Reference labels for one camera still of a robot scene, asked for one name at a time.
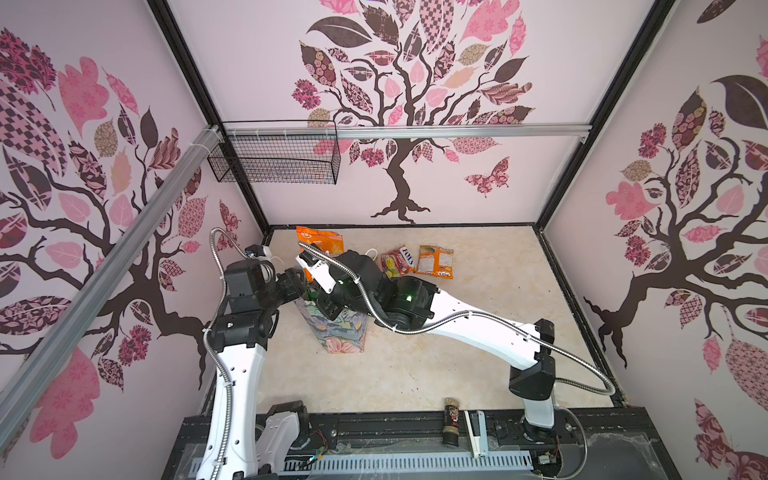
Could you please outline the floral paper gift bag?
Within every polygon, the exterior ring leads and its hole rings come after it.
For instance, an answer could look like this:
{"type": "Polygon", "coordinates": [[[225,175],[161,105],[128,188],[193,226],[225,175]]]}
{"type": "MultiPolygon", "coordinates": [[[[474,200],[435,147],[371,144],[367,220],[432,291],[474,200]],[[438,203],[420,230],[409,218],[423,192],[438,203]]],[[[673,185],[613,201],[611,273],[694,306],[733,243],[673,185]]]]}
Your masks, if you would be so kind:
{"type": "Polygon", "coordinates": [[[330,354],[362,353],[367,337],[368,315],[343,309],[334,319],[329,319],[318,305],[323,290],[315,285],[306,270],[302,273],[307,290],[294,304],[316,340],[330,354]]]}

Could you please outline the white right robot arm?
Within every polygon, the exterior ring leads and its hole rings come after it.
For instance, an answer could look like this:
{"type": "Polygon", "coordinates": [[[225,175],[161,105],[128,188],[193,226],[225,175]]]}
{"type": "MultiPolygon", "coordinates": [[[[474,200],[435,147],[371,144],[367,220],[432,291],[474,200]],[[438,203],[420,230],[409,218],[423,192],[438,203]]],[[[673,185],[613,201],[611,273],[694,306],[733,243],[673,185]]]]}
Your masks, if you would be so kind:
{"type": "Polygon", "coordinates": [[[556,432],[556,384],[604,396],[616,391],[606,374],[556,346],[555,326],[547,319],[508,320],[418,277],[391,279],[370,257],[356,251],[333,257],[306,242],[300,247],[297,261],[316,284],[315,302],[327,318],[351,310],[371,316],[395,334],[436,334],[504,360],[510,367],[509,391],[523,402],[521,423],[532,442],[556,432]]]}

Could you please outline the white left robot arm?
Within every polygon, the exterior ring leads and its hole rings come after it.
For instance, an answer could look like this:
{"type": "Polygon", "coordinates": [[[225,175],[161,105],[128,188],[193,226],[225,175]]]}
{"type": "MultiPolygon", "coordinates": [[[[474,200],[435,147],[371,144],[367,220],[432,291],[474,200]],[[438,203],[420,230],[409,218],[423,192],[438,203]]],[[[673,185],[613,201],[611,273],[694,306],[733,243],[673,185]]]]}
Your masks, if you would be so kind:
{"type": "Polygon", "coordinates": [[[257,425],[258,385],[283,305],[306,292],[302,270],[276,271],[269,250],[239,249],[240,260],[215,263],[222,294],[203,331],[216,368],[215,397],[199,479],[275,479],[301,436],[297,411],[281,409],[257,425]]]}

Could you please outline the yellow-pink Fox's candy packet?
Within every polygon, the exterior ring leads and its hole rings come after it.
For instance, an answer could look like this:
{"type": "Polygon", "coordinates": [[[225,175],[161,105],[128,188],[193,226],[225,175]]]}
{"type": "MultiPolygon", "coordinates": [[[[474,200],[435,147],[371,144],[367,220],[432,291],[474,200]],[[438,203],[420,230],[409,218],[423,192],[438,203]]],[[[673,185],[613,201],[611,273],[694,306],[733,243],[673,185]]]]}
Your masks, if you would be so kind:
{"type": "Polygon", "coordinates": [[[400,278],[415,272],[416,262],[409,249],[402,245],[379,255],[379,265],[390,278],[400,278]]]}

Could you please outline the small orange snack packet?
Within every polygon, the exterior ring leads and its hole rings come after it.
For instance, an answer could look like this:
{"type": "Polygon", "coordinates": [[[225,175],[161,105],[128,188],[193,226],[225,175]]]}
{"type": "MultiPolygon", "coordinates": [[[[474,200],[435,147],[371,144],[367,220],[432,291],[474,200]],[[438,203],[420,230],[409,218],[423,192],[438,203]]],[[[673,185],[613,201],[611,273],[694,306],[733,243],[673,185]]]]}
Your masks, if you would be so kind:
{"type": "Polygon", "coordinates": [[[422,275],[452,279],[454,251],[437,245],[421,245],[416,272],[422,275]]]}

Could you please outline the brown cylindrical bottle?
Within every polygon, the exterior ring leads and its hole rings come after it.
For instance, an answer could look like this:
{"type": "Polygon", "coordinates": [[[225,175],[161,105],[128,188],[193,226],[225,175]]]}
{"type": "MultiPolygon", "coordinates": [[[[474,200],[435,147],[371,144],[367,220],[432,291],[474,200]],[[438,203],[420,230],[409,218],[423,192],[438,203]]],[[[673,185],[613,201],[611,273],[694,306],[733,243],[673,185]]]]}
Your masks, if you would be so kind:
{"type": "Polygon", "coordinates": [[[446,398],[443,413],[442,443],[449,447],[458,447],[460,436],[459,402],[453,398],[446,398]]]}

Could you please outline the aluminium rail back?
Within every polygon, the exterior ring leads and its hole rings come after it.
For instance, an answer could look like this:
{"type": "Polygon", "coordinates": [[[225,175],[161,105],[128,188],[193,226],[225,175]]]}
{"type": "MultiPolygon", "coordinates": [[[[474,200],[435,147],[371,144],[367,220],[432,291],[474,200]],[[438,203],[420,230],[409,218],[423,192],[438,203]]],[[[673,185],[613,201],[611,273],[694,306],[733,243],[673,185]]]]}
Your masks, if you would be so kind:
{"type": "Polygon", "coordinates": [[[514,138],[577,137],[587,138],[592,126],[578,123],[542,123],[514,125],[449,125],[449,126],[370,126],[370,127],[264,127],[255,122],[245,126],[229,124],[224,131],[232,137],[268,136],[280,138],[318,137],[320,139],[416,139],[416,138],[514,138]]]}

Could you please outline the aluminium rail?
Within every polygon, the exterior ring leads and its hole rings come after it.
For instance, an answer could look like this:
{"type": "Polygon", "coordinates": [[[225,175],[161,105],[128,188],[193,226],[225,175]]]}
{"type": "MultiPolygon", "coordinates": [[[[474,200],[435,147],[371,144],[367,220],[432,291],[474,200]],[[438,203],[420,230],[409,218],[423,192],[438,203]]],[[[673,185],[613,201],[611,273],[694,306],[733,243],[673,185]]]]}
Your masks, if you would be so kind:
{"type": "Polygon", "coordinates": [[[264,127],[255,122],[245,126],[229,124],[224,131],[232,137],[268,136],[280,138],[318,137],[320,139],[416,139],[416,138],[514,138],[577,137],[587,138],[592,126],[578,123],[542,123],[514,125],[449,125],[449,126],[370,126],[370,127],[264,127]]]}
{"type": "Polygon", "coordinates": [[[183,153],[163,185],[149,199],[104,263],[72,299],[60,320],[45,334],[1,392],[1,446],[6,447],[33,410],[53,378],[98,316],[158,228],[194,172],[222,140],[222,128],[204,128],[183,153]]]}

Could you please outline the white clip bracket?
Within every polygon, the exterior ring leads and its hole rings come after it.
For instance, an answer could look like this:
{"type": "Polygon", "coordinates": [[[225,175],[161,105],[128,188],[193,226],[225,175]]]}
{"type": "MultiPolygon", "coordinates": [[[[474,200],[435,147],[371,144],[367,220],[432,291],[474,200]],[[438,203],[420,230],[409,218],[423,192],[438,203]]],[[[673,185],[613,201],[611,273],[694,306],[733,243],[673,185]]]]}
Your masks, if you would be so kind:
{"type": "Polygon", "coordinates": [[[472,457],[474,459],[486,457],[489,446],[485,412],[482,410],[465,410],[464,416],[472,457]]]}

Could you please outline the aluminium rail left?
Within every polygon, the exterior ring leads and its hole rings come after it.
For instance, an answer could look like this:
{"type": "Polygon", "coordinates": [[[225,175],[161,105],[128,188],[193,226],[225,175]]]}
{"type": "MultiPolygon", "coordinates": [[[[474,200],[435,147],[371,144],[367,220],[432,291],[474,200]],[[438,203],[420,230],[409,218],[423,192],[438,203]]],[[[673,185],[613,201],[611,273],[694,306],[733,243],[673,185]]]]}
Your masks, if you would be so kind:
{"type": "Polygon", "coordinates": [[[33,410],[53,378],[98,316],[158,228],[194,172],[222,140],[222,128],[204,128],[183,153],[163,185],[149,199],[104,263],[72,299],[60,320],[45,334],[1,392],[1,446],[6,447],[33,410]]]}

